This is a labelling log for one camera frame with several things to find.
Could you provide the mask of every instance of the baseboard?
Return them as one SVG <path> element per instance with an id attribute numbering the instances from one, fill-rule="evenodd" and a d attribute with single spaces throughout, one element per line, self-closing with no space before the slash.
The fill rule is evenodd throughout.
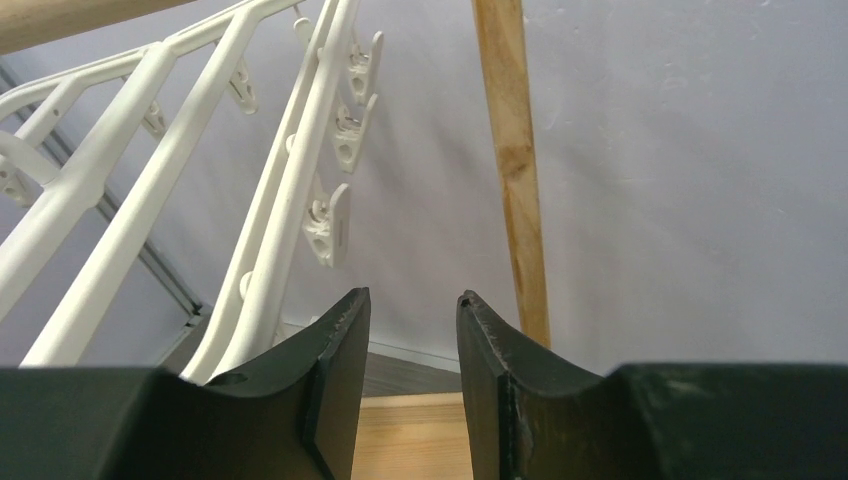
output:
<path id="1" fill-rule="evenodd" d="M 289 322 L 285 322 L 285 326 L 289 335 L 299 332 L 304 328 L 303 325 L 296 325 Z M 418 352 L 373 341 L 368 342 L 368 351 L 376 353 L 377 355 L 405 360 L 407 362 L 417 363 L 418 365 L 424 365 L 426 367 L 433 367 L 440 370 L 459 373 L 459 360 L 453 358 L 440 357 L 431 353 Z"/>

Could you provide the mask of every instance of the wooden board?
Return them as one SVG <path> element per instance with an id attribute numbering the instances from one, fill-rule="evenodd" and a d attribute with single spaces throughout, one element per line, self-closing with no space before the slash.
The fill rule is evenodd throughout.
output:
<path id="1" fill-rule="evenodd" d="M 0 55 L 193 0 L 0 0 Z"/>
<path id="2" fill-rule="evenodd" d="M 521 0 L 472 0 L 501 180 L 518 316 L 550 348 L 548 294 Z"/>
<path id="3" fill-rule="evenodd" d="M 353 479 L 472 479 L 461 393 L 362 399 Z"/>

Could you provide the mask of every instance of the wood grain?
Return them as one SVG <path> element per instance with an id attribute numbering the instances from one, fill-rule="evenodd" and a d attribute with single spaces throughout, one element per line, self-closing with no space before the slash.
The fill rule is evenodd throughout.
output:
<path id="1" fill-rule="evenodd" d="M 0 0 L 0 55 L 193 0 Z"/>
<path id="2" fill-rule="evenodd" d="M 550 348 L 521 0 L 472 0 L 521 329 Z"/>
<path id="3" fill-rule="evenodd" d="M 473 478 L 462 394 L 363 398 L 352 478 Z"/>

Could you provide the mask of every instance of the wooden surface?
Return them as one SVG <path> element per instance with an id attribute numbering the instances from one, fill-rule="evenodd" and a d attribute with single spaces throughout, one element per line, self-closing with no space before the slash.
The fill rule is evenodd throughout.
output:
<path id="1" fill-rule="evenodd" d="M 521 0 L 472 0 L 521 329 L 550 348 Z"/>
<path id="2" fill-rule="evenodd" d="M 471 479 L 461 393 L 362 399 L 353 479 Z"/>
<path id="3" fill-rule="evenodd" d="M 192 0 L 0 0 L 0 55 Z"/>

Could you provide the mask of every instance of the gray metal strip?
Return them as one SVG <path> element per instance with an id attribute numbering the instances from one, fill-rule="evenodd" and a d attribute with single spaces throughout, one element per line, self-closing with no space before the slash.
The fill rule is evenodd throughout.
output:
<path id="1" fill-rule="evenodd" d="M 0 57 L 0 91 L 6 92 L 20 84 L 21 81 L 15 72 L 8 66 L 5 60 Z M 35 112 L 35 109 L 35 106 L 28 105 L 27 107 L 17 111 L 16 115 L 20 119 L 21 123 L 23 123 L 26 122 L 27 119 Z M 63 166 L 74 153 L 72 143 L 68 140 L 67 136 L 62 134 L 58 127 L 53 129 L 50 135 L 44 140 L 42 146 L 60 167 Z M 118 200 L 118 197 L 110 191 L 108 187 L 106 187 L 103 198 L 101 198 L 100 203 L 97 204 L 97 210 L 101 215 L 103 215 L 103 218 L 105 218 L 107 222 L 111 222 L 119 208 L 121 208 L 120 200 Z M 159 283 L 161 283 L 165 290 L 174 297 L 174 300 L 180 304 L 186 313 L 191 316 L 196 316 L 210 312 L 211 309 L 204 305 L 200 298 L 188 287 L 185 280 L 177 274 L 174 267 L 158 252 L 159 251 L 152 244 L 150 239 L 148 239 L 139 252 L 138 259 L 141 260 L 141 263 L 143 263 L 148 270 L 150 270 L 150 273 L 159 280 Z"/>

